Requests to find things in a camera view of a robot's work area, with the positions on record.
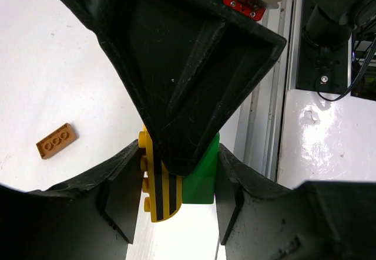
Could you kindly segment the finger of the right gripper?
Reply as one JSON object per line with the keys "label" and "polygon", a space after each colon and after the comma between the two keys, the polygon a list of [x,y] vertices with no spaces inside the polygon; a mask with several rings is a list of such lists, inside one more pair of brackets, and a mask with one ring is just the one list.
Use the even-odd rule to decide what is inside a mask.
{"label": "finger of the right gripper", "polygon": [[167,170],[187,176],[286,40],[222,0],[61,0],[92,31]]}

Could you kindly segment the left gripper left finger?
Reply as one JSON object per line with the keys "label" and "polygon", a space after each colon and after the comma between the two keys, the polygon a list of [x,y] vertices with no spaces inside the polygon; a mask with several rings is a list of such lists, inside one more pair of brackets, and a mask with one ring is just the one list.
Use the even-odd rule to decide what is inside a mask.
{"label": "left gripper left finger", "polygon": [[137,142],[45,191],[1,187],[2,259],[125,259],[135,237]]}

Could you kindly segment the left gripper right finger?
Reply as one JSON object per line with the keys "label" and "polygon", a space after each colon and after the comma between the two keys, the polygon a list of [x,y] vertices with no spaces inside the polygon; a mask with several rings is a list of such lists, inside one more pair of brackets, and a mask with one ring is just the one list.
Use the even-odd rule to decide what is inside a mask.
{"label": "left gripper right finger", "polygon": [[307,181],[291,190],[219,147],[219,241],[227,259],[374,259],[375,184]]}

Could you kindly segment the yellow striped lego brick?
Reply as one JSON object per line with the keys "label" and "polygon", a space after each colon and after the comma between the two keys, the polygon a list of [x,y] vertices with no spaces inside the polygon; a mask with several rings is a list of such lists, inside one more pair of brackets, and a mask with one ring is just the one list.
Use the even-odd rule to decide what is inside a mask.
{"label": "yellow striped lego brick", "polygon": [[140,169],[144,172],[142,192],[144,211],[151,222],[162,222],[174,216],[182,205],[182,177],[168,172],[147,128],[139,133],[138,146],[142,151]]}

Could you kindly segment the green lego plate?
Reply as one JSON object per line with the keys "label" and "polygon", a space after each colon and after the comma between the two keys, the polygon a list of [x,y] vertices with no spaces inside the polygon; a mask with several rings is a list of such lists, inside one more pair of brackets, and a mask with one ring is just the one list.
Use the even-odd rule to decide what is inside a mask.
{"label": "green lego plate", "polygon": [[220,134],[217,133],[195,170],[183,178],[182,202],[184,204],[214,203],[219,143]]}

